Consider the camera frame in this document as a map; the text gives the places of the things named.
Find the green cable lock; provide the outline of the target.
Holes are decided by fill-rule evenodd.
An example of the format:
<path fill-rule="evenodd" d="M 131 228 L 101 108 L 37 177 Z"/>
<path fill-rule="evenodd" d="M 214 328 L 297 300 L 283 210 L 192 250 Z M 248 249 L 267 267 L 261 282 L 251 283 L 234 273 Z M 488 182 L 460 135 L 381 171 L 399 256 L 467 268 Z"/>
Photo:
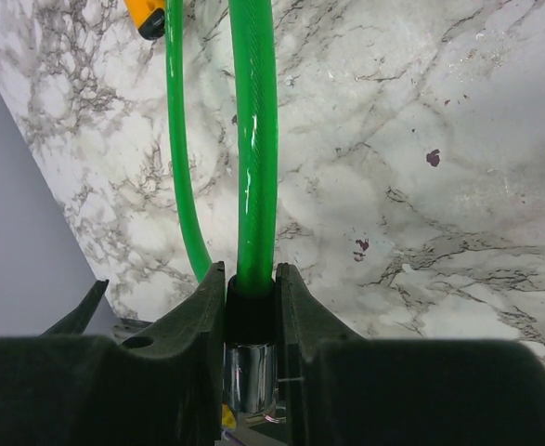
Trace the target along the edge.
<path fill-rule="evenodd" d="M 274 281 L 278 198 L 278 98 L 272 6 L 229 4 L 239 147 L 236 274 L 227 287 L 224 401 L 262 413 L 275 399 Z M 189 263 L 202 281 L 212 260 L 202 237 L 189 174 L 183 85 L 183 4 L 165 4 L 166 85 L 175 200 Z"/>

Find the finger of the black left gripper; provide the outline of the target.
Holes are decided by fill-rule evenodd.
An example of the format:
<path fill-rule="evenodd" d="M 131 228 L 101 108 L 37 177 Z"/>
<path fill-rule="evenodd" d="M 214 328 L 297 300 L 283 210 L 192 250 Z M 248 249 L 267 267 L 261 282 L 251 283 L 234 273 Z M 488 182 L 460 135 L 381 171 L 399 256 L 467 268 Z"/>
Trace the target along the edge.
<path fill-rule="evenodd" d="M 109 280 L 95 281 L 76 308 L 43 332 L 43 335 L 81 335 L 94 317 Z"/>

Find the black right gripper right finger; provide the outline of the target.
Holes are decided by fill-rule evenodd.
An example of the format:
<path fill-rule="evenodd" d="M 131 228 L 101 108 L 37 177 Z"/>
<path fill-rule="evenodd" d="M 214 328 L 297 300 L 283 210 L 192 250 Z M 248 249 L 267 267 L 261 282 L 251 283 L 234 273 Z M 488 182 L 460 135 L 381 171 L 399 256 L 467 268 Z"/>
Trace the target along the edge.
<path fill-rule="evenodd" d="M 507 340 L 361 337 L 277 269 L 291 445 L 545 445 L 545 368 Z"/>

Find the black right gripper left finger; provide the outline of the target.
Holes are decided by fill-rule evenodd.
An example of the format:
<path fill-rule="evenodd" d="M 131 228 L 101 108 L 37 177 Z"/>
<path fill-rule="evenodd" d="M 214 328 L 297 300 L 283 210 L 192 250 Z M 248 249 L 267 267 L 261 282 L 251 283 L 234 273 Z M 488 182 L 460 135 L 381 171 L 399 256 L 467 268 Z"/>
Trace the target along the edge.
<path fill-rule="evenodd" d="M 212 445 L 221 435 L 225 267 L 122 343 L 0 338 L 0 445 Z"/>

